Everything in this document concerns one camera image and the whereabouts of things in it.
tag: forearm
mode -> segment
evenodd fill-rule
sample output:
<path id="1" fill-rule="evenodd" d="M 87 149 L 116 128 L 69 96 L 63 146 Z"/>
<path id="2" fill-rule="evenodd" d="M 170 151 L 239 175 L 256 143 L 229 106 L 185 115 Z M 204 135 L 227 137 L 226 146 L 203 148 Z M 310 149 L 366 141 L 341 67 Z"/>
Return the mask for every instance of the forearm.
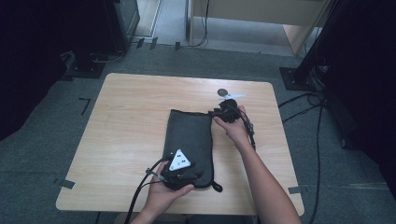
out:
<path id="1" fill-rule="evenodd" d="M 156 218 L 156 215 L 143 209 L 134 220 L 132 220 L 131 224 L 150 224 L 153 223 Z"/>
<path id="2" fill-rule="evenodd" d="M 250 144 L 235 144 L 247 172 L 253 201 L 263 223 L 301 223 L 285 190 Z"/>

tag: wooden table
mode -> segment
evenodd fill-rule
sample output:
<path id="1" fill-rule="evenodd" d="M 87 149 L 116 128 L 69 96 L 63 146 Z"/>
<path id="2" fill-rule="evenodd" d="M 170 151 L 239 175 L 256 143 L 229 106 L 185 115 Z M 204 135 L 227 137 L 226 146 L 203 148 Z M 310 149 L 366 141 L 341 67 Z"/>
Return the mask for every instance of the wooden table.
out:
<path id="1" fill-rule="evenodd" d="M 257 152 L 286 192 L 297 187 L 288 143 L 273 87 L 266 82 L 188 77 L 109 74 L 66 179 L 56 206 L 61 210 L 126 212 L 138 184 L 163 154 L 171 109 L 207 112 L 221 102 L 218 89 L 244 93 L 237 99 L 254 124 Z M 193 190 L 178 199 L 167 213 L 255 215 L 248 180 L 239 153 L 215 122 L 212 123 L 215 181 L 212 188 Z M 140 192 L 134 210 L 140 211 L 148 187 Z M 304 213 L 300 193 L 289 195 L 298 214 Z"/>

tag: cable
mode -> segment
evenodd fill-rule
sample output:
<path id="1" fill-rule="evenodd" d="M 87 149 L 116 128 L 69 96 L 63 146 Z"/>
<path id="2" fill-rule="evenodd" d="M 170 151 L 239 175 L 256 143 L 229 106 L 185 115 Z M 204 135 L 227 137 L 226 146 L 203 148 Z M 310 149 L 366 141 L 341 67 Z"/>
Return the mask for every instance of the cable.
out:
<path id="1" fill-rule="evenodd" d="M 230 107 L 231 110 L 235 111 L 235 113 L 238 114 L 239 118 L 241 118 L 241 120 L 244 121 L 244 125 L 245 125 L 245 128 L 247 129 L 247 134 L 250 139 L 250 144 L 253 147 L 253 149 L 256 150 L 256 142 L 254 141 L 254 137 L 253 137 L 253 135 L 254 135 L 253 124 L 250 122 L 248 115 L 240 109 L 234 108 L 230 105 L 227 105 L 227 106 Z"/>
<path id="2" fill-rule="evenodd" d="M 305 109 L 305 110 L 303 110 L 303 111 L 300 111 L 300 112 L 298 112 L 298 113 L 296 113 L 296 114 L 294 114 L 294 115 L 292 115 L 292 116 L 290 116 L 290 117 L 288 117 L 288 118 L 286 118 L 286 119 L 282 119 L 282 123 L 286 123 L 288 120 L 293 119 L 293 118 L 297 117 L 298 115 L 305 114 L 305 113 L 308 112 L 309 110 L 311 110 L 311 109 L 313 109 L 313 108 L 316 108 L 316 107 L 318 107 L 318 106 L 321 106 L 323 100 L 320 99 L 317 95 L 315 95 L 314 92 L 309 92 L 309 93 L 305 93 L 305 94 L 302 94 L 302 95 L 293 97 L 293 98 L 291 98 L 290 100 L 286 101 L 285 103 L 280 104 L 278 107 L 281 107 L 281 106 L 283 106 L 283 105 L 285 105 L 285 104 L 287 104 L 287 103 L 290 103 L 290 102 L 292 102 L 292 101 L 295 101 L 295 100 L 297 100 L 297 99 L 299 99 L 299 98 L 301 98 L 301 97 L 303 97 L 303 96 L 305 96 L 305 95 L 308 96 L 307 101 L 308 101 L 309 104 L 311 104 L 311 107 L 309 107 L 309 108 L 307 108 L 307 109 Z M 311 97 L 316 97 L 316 98 L 319 100 L 319 103 L 317 103 L 317 104 L 312 103 Z"/>
<path id="3" fill-rule="evenodd" d="M 96 216 L 95 224 L 99 223 L 99 219 L 100 219 L 100 215 L 101 214 L 102 214 L 101 212 L 98 212 L 98 215 Z"/>
<path id="4" fill-rule="evenodd" d="M 119 51 L 119 53 L 121 53 L 121 55 L 120 55 L 117 59 L 108 60 L 108 61 L 101 61 L 101 60 L 94 59 L 94 60 L 92 60 L 92 62 L 93 62 L 93 63 L 114 63 L 114 62 L 118 61 L 120 58 L 122 58 L 122 56 L 125 54 L 125 53 L 122 52 L 122 51 Z"/>
<path id="5" fill-rule="evenodd" d="M 288 120 L 294 119 L 294 118 L 297 117 L 298 115 L 305 114 L 306 112 L 308 112 L 308 111 L 310 111 L 311 109 L 316 108 L 316 107 L 318 107 L 318 105 L 312 105 L 311 107 L 309 107 L 309 108 L 307 108 L 307 109 L 305 109 L 305 110 L 303 110 L 303 111 L 300 111 L 300 112 L 298 112 L 297 114 L 294 114 L 294 115 L 292 115 L 292 116 L 290 116 L 290 117 L 288 117 L 288 118 L 286 118 L 286 119 L 282 119 L 282 123 L 286 123 Z"/>
<path id="6" fill-rule="evenodd" d="M 156 183 L 161 183 L 161 182 L 162 182 L 161 180 L 160 180 L 160 181 L 154 181 L 154 182 L 148 182 L 148 183 L 144 184 L 144 185 L 142 186 L 142 188 L 145 187 L 146 185 L 156 184 Z"/>
<path id="7" fill-rule="evenodd" d="M 311 69 L 312 78 L 318 83 L 318 85 L 323 89 L 325 88 L 325 84 L 321 81 L 323 79 L 324 71 L 320 71 L 321 75 L 317 70 L 320 70 L 317 66 L 313 66 Z"/>
<path id="8" fill-rule="evenodd" d="M 282 107 L 282 106 L 284 106 L 284 105 L 286 105 L 286 104 L 288 104 L 288 103 L 290 103 L 290 102 L 293 102 L 293 101 L 295 101 L 295 100 L 297 100 L 297 99 L 299 99 L 299 98 L 301 98 L 301 97 L 303 97 L 303 96 L 310 95 L 310 94 L 313 94 L 313 93 L 314 93 L 314 91 L 311 91 L 311 92 L 308 92 L 308 93 L 304 93 L 304 94 L 295 96 L 295 97 L 289 99 L 288 101 L 285 101 L 285 102 L 283 102 L 282 104 L 278 105 L 277 107 L 280 108 L 280 107 Z"/>
<path id="9" fill-rule="evenodd" d="M 192 47 L 192 48 L 196 48 L 196 47 L 200 47 L 201 45 L 203 45 L 204 43 L 205 43 L 205 41 L 207 40 L 207 15 L 208 15 L 208 13 L 209 13 L 209 0 L 207 0 L 207 3 L 206 3 L 206 14 L 205 14 L 205 34 L 204 34 L 204 37 L 202 37 L 202 40 L 201 40 L 201 42 L 199 43 L 199 44 L 197 44 L 197 45 L 192 45 L 192 46 L 190 46 L 190 47 Z"/>
<path id="10" fill-rule="evenodd" d="M 319 203 L 319 189 L 320 189 L 320 170 L 321 170 L 321 164 L 320 164 L 320 150 L 319 150 L 319 131 L 320 131 L 320 122 L 321 122 L 321 115 L 322 115 L 322 110 L 323 110 L 324 102 L 320 105 L 320 111 L 319 111 L 319 118 L 318 118 L 318 127 L 317 127 L 317 156 L 318 156 L 318 178 L 317 178 L 317 193 L 315 197 L 315 206 L 314 206 L 314 211 L 312 212 L 311 219 L 309 220 L 309 224 L 312 224 L 314 222 L 315 216 L 318 211 L 318 203 Z"/>
<path id="11" fill-rule="evenodd" d="M 139 42 L 132 42 L 131 44 L 130 44 L 130 46 L 133 46 L 133 45 L 135 45 L 135 44 L 138 44 Z M 143 42 L 143 45 L 151 45 L 151 43 L 147 43 L 147 42 Z M 155 44 L 156 46 L 158 45 L 158 46 L 166 46 L 166 47 L 175 47 L 175 45 L 171 45 L 171 44 L 159 44 L 159 43 L 157 43 L 157 44 Z"/>
<path id="12" fill-rule="evenodd" d="M 157 165 L 160 164 L 164 160 L 165 160 L 164 158 L 158 160 L 157 162 L 155 162 L 155 164 L 149 170 L 153 171 L 155 169 L 155 167 L 157 167 Z M 129 207 L 128 215 L 125 218 L 124 224 L 128 224 L 129 223 L 129 219 L 131 219 L 132 212 L 134 211 L 134 204 L 136 203 L 137 196 L 139 195 L 140 190 L 144 186 L 146 186 L 146 185 L 143 185 L 143 183 L 146 181 L 146 179 L 148 177 L 149 177 L 149 175 L 145 175 L 145 177 L 143 177 L 142 182 L 140 182 L 139 186 L 137 187 L 136 191 L 134 192 L 134 197 L 132 198 L 131 206 Z"/>
<path id="13" fill-rule="evenodd" d="M 316 196 L 315 196 L 314 211 L 312 212 L 311 218 L 310 218 L 310 220 L 309 220 L 309 224 L 312 224 L 312 223 L 314 222 L 315 216 L 316 216 L 317 211 L 318 211 L 319 190 L 320 190 L 320 176 L 321 176 L 320 148 L 319 148 L 319 132 L 320 132 L 320 123 L 321 123 L 321 117 L 322 117 L 323 106 L 325 105 L 325 100 L 324 100 L 324 99 L 321 99 L 319 96 L 313 94 L 313 92 L 309 92 L 309 93 L 305 93 L 305 94 L 302 94 L 302 95 L 293 97 L 293 98 L 291 98 L 290 100 L 288 100 L 288 101 L 286 101 L 286 102 L 280 104 L 278 107 L 281 107 L 281 106 L 283 106 L 283 105 L 285 105 L 285 104 L 287 104 L 287 103 L 290 103 L 290 102 L 292 102 L 292 101 L 294 101 L 294 100 L 296 100 L 296 99 L 299 99 L 299 98 L 301 98 L 301 97 L 303 97 L 303 96 L 305 96 L 305 95 L 308 95 L 307 101 L 308 101 L 308 103 L 311 104 L 312 106 L 311 106 L 310 108 L 307 108 L 306 110 L 304 110 L 304 111 L 302 111 L 302 112 L 299 112 L 299 113 L 297 113 L 297 114 L 295 114 L 295 115 L 289 117 L 288 119 L 285 119 L 285 121 L 284 121 L 284 120 L 282 120 L 282 121 L 283 121 L 283 122 L 286 122 L 287 120 L 292 119 L 292 118 L 296 117 L 296 116 L 299 115 L 299 114 L 306 113 L 307 111 L 309 111 L 309 110 L 311 110 L 311 109 L 313 109 L 313 108 L 315 108 L 315 107 L 318 107 L 318 106 L 320 107 L 319 115 L 318 115 L 318 127 L 317 127 L 317 160 L 318 160 L 317 190 L 316 190 Z M 318 104 L 312 103 L 311 98 L 310 98 L 310 97 L 312 97 L 312 96 L 314 96 L 314 97 L 316 97 L 317 99 L 319 99 L 319 103 L 318 103 Z"/>

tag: left hand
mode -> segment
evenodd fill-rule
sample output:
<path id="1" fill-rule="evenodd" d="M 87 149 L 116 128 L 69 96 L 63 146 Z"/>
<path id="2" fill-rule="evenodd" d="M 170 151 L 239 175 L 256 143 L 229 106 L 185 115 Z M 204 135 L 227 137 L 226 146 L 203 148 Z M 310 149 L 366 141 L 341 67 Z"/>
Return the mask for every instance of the left hand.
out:
<path id="1" fill-rule="evenodd" d="M 156 172 L 157 174 L 161 173 L 166 163 L 167 161 L 160 164 Z M 158 181 L 160 179 L 154 175 L 150 182 Z M 150 184 L 146 204 L 132 223 L 151 223 L 157 216 L 164 213 L 176 199 L 186 195 L 192 189 L 194 189 L 194 185 L 187 185 L 179 190 L 171 190 L 163 182 Z M 143 218 L 145 221 L 138 222 L 140 218 Z"/>

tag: finger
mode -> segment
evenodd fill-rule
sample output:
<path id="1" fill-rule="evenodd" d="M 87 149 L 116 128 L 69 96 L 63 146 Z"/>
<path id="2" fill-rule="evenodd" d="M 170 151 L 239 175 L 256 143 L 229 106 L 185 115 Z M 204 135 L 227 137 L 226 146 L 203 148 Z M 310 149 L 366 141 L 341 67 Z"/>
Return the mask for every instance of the finger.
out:
<path id="1" fill-rule="evenodd" d="M 167 163 L 168 163 L 168 161 L 163 161 L 163 162 L 161 162 L 161 164 L 160 164 L 160 166 L 158 167 L 156 173 L 159 174 L 159 173 L 163 170 L 163 167 L 165 167 L 165 165 L 166 165 Z"/>
<path id="2" fill-rule="evenodd" d="M 247 118 L 247 111 L 246 111 L 245 107 L 243 105 L 239 105 L 238 109 L 243 112 L 243 113 L 241 113 L 241 115 L 244 117 L 244 119 L 246 119 Z"/>
<path id="3" fill-rule="evenodd" d="M 178 189 L 177 191 L 175 191 L 175 196 L 177 198 L 182 197 L 182 196 L 188 194 L 193 189 L 194 189 L 194 185 L 189 184 L 187 186 L 184 186 L 182 189 Z"/>
<path id="4" fill-rule="evenodd" d="M 169 161 L 163 161 L 163 162 L 161 162 L 160 166 L 157 168 L 157 171 L 156 171 L 155 173 L 156 173 L 157 175 L 160 175 L 160 174 L 161 174 L 161 171 L 163 170 L 163 167 L 165 167 L 165 165 L 166 165 L 168 162 L 169 162 Z M 160 181 L 160 179 L 159 179 L 157 176 L 153 175 L 152 178 L 151 178 L 151 181 Z"/>
<path id="5" fill-rule="evenodd" d="M 221 128 L 223 128 L 223 129 L 226 128 L 227 123 L 224 122 L 221 118 L 219 118 L 219 117 L 214 117 L 213 120 L 214 120 Z"/>
<path id="6" fill-rule="evenodd" d="M 242 110 L 244 113 L 247 112 L 246 109 L 245 109 L 245 107 L 244 107 L 243 105 L 239 105 L 239 106 L 238 106 L 238 109 L 239 109 L 239 110 Z"/>

